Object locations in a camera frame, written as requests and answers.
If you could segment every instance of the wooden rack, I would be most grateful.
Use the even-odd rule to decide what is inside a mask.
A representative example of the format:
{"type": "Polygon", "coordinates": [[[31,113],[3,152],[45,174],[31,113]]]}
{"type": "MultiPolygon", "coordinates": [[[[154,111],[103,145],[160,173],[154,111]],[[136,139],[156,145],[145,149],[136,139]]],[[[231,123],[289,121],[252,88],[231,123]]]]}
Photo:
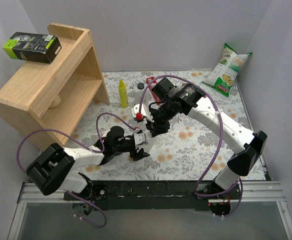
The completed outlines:
{"type": "MultiPolygon", "coordinates": [[[[45,128],[71,135],[93,99],[109,104],[90,30],[52,23],[48,31],[62,46],[53,63],[26,61],[0,90],[0,116],[24,136],[45,128]],[[61,103],[48,108],[58,94],[61,103]]],[[[41,150],[68,141],[49,131],[29,139],[41,150]]]]}

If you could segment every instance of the chip bag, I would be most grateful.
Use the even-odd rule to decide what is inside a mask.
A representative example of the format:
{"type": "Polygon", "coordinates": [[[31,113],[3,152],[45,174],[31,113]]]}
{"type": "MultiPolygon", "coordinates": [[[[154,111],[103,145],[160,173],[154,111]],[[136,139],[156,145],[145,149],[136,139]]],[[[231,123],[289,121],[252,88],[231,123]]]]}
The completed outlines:
{"type": "Polygon", "coordinates": [[[203,83],[212,86],[223,95],[229,97],[229,90],[234,83],[241,67],[252,52],[238,55],[225,43],[222,59],[213,71],[203,80],[203,83]]]}

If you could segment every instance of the white bottle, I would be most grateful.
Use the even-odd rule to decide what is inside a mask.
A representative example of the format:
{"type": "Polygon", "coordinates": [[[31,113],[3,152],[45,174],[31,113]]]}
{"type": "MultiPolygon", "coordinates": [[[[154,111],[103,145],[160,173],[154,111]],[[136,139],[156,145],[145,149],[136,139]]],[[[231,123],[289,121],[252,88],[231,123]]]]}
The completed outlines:
{"type": "MultiPolygon", "coordinates": [[[[142,82],[134,86],[135,104],[140,104],[141,95],[144,92],[145,87],[146,84],[142,82]]],[[[149,98],[150,98],[149,89],[147,89],[144,99],[142,101],[143,104],[145,104],[146,106],[149,105],[149,98]]]]}

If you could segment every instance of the wall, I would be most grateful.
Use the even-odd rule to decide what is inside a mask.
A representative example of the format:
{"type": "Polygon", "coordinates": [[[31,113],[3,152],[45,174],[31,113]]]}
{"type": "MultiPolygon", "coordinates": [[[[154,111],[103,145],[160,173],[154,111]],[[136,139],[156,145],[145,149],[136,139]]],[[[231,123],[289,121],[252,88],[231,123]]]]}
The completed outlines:
{"type": "MultiPolygon", "coordinates": [[[[35,31],[18,0],[0,0],[0,88],[22,64],[22,61],[10,59],[1,49],[16,30],[35,31]]],[[[21,135],[0,117],[0,240],[8,236],[21,183],[26,180],[15,160],[21,139],[21,135]]],[[[29,163],[37,153],[35,147],[26,143],[21,158],[28,159],[29,163]]]]}
{"type": "Polygon", "coordinates": [[[254,54],[239,76],[241,90],[254,128],[268,134],[266,165],[292,217],[292,1],[272,1],[247,51],[254,54]]]}
{"type": "Polygon", "coordinates": [[[213,68],[224,42],[244,51],[271,0],[20,0],[38,33],[92,30],[103,71],[213,68]]]}

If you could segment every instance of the yellow bottle cap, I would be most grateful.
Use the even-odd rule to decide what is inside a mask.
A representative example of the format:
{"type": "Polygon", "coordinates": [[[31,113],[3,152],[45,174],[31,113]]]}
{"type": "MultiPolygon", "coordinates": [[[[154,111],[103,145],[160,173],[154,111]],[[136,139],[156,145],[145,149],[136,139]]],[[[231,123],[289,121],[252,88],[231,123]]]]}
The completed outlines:
{"type": "Polygon", "coordinates": [[[125,86],[124,81],[123,81],[122,79],[119,81],[119,86],[120,86],[121,88],[125,86]]]}

